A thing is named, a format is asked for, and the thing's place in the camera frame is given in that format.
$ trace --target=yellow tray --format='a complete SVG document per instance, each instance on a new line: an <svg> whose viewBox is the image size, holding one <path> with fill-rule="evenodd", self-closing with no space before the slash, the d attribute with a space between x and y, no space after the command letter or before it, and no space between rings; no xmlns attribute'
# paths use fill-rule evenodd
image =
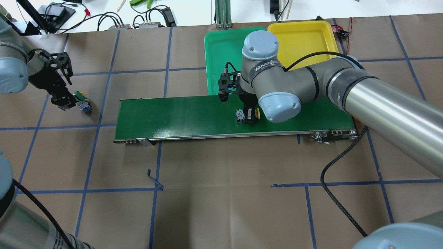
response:
<svg viewBox="0 0 443 249"><path fill-rule="evenodd" d="M325 21L273 23L268 27L268 31L275 34L279 40L277 58L285 67L310 53L338 52L331 25ZM300 62L292 70L326 61L332 57L334 55L317 55Z"/></svg>

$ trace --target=green tray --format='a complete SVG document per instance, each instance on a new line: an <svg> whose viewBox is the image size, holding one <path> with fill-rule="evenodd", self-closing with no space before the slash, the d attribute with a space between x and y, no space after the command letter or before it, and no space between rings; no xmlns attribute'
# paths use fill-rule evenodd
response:
<svg viewBox="0 0 443 249"><path fill-rule="evenodd" d="M235 95L226 103L218 96L121 100L114 143L354 130L352 117L329 103L323 98L303 104L296 117L283 123L263 118L248 125L237 123L235 111L243 103Z"/></svg>
<svg viewBox="0 0 443 249"><path fill-rule="evenodd" d="M206 77L208 94L218 95L218 80L226 62L231 62L237 70L241 68L241 49L245 38L253 31L266 30L262 27L249 27L209 32L205 35Z"/></svg>

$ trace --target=green conveyor belt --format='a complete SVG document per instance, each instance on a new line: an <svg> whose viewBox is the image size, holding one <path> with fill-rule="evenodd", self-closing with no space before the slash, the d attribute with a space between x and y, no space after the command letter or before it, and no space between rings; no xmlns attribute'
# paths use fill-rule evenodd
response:
<svg viewBox="0 0 443 249"><path fill-rule="evenodd" d="M130 99L120 101L115 143L240 136L307 134L353 130L352 117L324 98L302 105L294 118L279 124L263 117L253 125L238 124L243 108L237 96L221 103L218 96Z"/></svg>

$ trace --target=green plastic bin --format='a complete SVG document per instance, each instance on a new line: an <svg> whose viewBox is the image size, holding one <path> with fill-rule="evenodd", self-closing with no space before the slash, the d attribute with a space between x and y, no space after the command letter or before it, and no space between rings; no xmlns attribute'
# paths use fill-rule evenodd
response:
<svg viewBox="0 0 443 249"><path fill-rule="evenodd" d="M206 77L208 94L218 95L218 80L226 62L231 62L237 70L241 68L241 49L246 36L263 27L220 30L205 35Z"/></svg>

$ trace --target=wooden stick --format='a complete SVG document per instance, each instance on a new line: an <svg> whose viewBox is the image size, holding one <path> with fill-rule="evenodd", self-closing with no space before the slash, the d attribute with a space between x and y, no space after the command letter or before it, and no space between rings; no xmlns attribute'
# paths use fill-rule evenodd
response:
<svg viewBox="0 0 443 249"><path fill-rule="evenodd" d="M123 5L124 5L125 2L126 2L126 0L123 0L123 1L121 2L120 6L118 6L118 8L117 8L117 12L120 11L121 7L123 7Z"/></svg>
<svg viewBox="0 0 443 249"><path fill-rule="evenodd" d="M286 20L289 18L289 12L291 12L291 7L292 7L292 0L288 0L288 1L291 1L291 2L289 3L289 9L286 13Z"/></svg>

